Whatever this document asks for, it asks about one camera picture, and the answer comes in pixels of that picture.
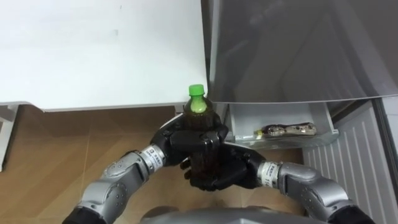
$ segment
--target sticker label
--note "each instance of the sticker label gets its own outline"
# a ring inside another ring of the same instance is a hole
[[[163,167],[163,160],[160,154],[152,146],[143,150],[143,153],[148,156],[152,165],[154,166],[154,172]]]
[[[274,162],[264,163],[262,168],[261,183],[263,186],[273,187],[272,181],[276,179],[278,165]]]

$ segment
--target wooden floor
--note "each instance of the wooden floor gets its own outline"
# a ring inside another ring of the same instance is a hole
[[[21,106],[7,164],[0,173],[0,223],[61,223],[84,188],[126,151],[143,149],[155,130],[174,115],[171,107],[43,113]],[[273,161],[302,160],[298,149],[262,152]],[[230,187],[202,192],[189,186],[178,167],[163,168],[130,199],[118,224],[139,222],[159,205],[180,210],[262,205],[302,214],[277,190]]]

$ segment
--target metal panel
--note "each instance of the metal panel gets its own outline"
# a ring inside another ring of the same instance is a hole
[[[281,103],[398,94],[398,1],[214,2],[211,100]]]
[[[335,124],[329,146],[303,149],[306,165],[336,180],[376,223],[398,223],[398,208],[372,104]]]

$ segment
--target refrigerator drawer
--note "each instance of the refrigerator drawer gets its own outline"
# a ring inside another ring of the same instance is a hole
[[[316,135],[265,138],[256,133],[271,124],[308,122],[316,126]],[[326,103],[231,104],[226,125],[231,131],[228,140],[253,149],[322,146],[333,142],[339,135],[333,127]]]

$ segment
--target refrigerator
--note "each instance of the refrigerator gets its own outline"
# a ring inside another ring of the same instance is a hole
[[[398,1],[202,1],[208,97],[229,141],[302,148],[376,223],[398,223]],[[317,135],[263,139],[270,124]]]

